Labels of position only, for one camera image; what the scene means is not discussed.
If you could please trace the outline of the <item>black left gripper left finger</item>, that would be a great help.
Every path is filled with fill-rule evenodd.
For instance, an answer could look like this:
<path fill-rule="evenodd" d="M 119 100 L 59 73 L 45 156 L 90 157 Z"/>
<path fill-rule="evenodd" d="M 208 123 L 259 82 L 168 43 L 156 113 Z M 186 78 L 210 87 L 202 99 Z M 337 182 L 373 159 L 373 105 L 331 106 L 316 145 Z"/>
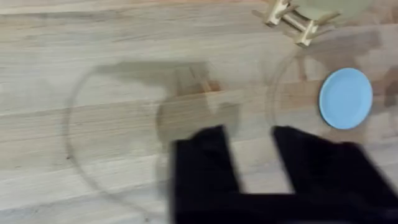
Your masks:
<path fill-rule="evenodd" d="M 174 141 L 174 193 L 200 196 L 240 192 L 224 126 Z"/>

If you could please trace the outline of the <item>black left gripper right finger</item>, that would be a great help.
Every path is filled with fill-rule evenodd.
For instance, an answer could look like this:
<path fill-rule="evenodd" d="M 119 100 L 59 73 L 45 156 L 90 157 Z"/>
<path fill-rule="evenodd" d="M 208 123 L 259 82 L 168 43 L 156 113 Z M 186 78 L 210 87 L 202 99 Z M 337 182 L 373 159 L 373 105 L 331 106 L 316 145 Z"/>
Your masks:
<path fill-rule="evenodd" d="M 290 126 L 274 126 L 272 137 L 297 193 L 397 200 L 359 144 L 329 141 Z"/>

